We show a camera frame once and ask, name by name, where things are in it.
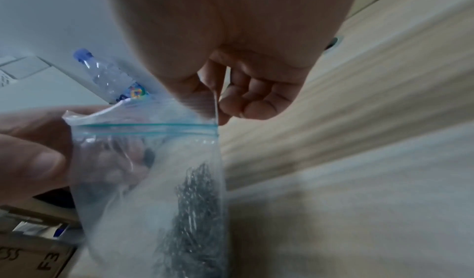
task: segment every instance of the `blue bottle cap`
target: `blue bottle cap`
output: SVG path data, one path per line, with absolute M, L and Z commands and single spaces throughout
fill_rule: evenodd
M 73 57 L 80 63 L 84 63 L 89 58 L 93 57 L 92 53 L 89 52 L 87 49 L 78 49 L 74 52 Z

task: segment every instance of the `transparent plastic bag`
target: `transparent plastic bag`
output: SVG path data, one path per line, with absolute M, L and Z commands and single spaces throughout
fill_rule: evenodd
M 185 104 L 148 96 L 64 115 L 74 142 L 71 191 L 105 277 L 227 276 L 215 115 L 205 95 Z

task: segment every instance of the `plastic bottle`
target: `plastic bottle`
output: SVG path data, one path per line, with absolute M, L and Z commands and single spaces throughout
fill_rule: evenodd
M 94 57 L 87 49 L 74 52 L 74 58 L 85 66 L 92 81 L 117 102 L 148 94 L 144 87 L 115 64 Z

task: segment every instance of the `box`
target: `box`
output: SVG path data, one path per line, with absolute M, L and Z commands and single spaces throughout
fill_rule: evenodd
M 0 234 L 0 277 L 56 278 L 74 250 L 46 238 Z

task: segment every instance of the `bottle label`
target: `bottle label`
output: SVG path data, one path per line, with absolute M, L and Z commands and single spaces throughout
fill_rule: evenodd
M 118 101 L 122 101 L 127 98 L 139 98 L 148 95 L 148 92 L 138 82 L 134 82 L 120 97 Z

